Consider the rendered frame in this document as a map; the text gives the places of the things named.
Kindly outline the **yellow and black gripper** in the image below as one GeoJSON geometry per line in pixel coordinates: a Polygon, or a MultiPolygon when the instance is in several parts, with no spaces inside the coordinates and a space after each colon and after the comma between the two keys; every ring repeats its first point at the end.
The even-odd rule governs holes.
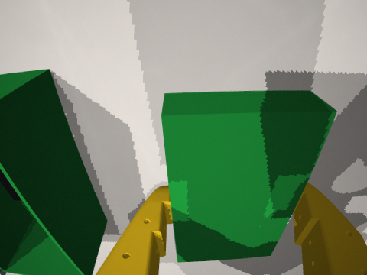
{"type": "MultiPolygon", "coordinates": [[[[367,275],[367,245],[349,220],[310,183],[292,214],[304,275],[367,275]]],[[[131,220],[96,275],[159,275],[173,224],[169,186],[158,187],[131,220]]]]}

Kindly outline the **black usb stick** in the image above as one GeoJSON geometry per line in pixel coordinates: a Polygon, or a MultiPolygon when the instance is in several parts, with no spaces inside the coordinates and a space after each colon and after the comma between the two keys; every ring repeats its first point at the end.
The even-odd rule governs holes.
{"type": "Polygon", "coordinates": [[[18,196],[18,194],[15,192],[15,190],[13,189],[12,185],[10,184],[10,182],[7,180],[7,178],[5,177],[4,173],[1,171],[0,169],[0,182],[2,183],[2,185],[5,187],[5,189],[8,191],[8,193],[10,194],[10,196],[13,198],[13,200],[20,200],[21,198],[18,196]]]}

